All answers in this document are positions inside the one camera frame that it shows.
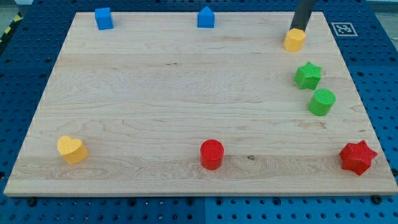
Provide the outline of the black cylindrical robot arm tip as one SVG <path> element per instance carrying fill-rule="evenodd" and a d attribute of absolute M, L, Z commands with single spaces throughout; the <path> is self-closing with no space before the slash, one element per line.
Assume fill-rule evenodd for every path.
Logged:
<path fill-rule="evenodd" d="M 316 0 L 299 0 L 289 29 L 306 31 Z"/>

